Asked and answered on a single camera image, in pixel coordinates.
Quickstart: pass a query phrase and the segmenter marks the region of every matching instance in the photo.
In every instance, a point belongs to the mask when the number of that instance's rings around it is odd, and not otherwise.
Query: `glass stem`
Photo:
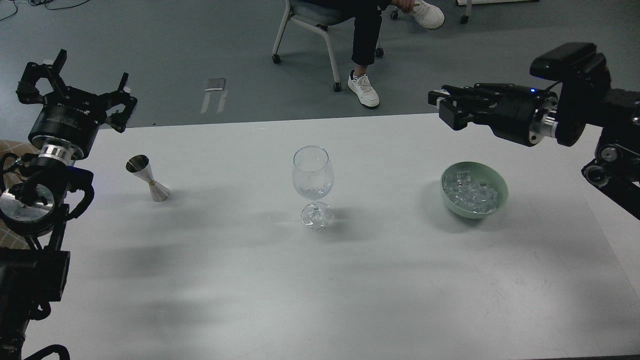
[[[320,215],[320,208],[318,208],[318,204],[314,202],[314,210],[311,212],[313,217],[318,217]]]

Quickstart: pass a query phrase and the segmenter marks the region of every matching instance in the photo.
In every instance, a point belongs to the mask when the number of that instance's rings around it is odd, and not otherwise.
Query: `glass base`
[[[333,210],[323,202],[312,202],[300,215],[303,224],[313,230],[322,230],[333,220]]]

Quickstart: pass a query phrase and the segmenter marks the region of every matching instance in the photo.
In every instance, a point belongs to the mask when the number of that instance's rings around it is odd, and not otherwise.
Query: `metal jigger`
[[[127,161],[126,167],[128,172],[149,184],[151,199],[154,201],[164,201],[169,197],[169,195],[171,195],[171,191],[169,189],[154,180],[154,175],[151,173],[151,166],[149,165],[149,158],[145,155],[135,155]]]

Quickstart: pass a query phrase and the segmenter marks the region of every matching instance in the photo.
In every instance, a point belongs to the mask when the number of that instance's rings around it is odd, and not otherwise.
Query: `green bowl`
[[[496,209],[486,213],[474,213],[473,211],[469,211],[459,207],[453,201],[449,200],[447,194],[444,192],[445,177],[455,178],[457,172],[467,170],[471,171],[473,181],[484,181],[498,192],[498,206]],[[459,216],[465,218],[486,218],[487,216],[500,210],[505,205],[505,203],[507,202],[507,198],[509,197],[509,189],[507,188],[507,183],[504,181],[502,176],[498,174],[497,171],[484,164],[474,163],[472,161],[455,163],[448,167],[447,170],[444,170],[442,176],[440,177],[440,193],[442,194],[442,200],[444,201],[445,205],[455,214],[458,214]]]

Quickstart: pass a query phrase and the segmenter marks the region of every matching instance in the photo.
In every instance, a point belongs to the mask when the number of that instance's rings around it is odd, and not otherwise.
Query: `wine glass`
[[[314,230],[324,229],[333,220],[329,205],[322,199],[333,187],[333,169],[329,154],[319,146],[305,146],[293,156],[293,186],[302,197],[313,202],[305,206],[300,217]]]

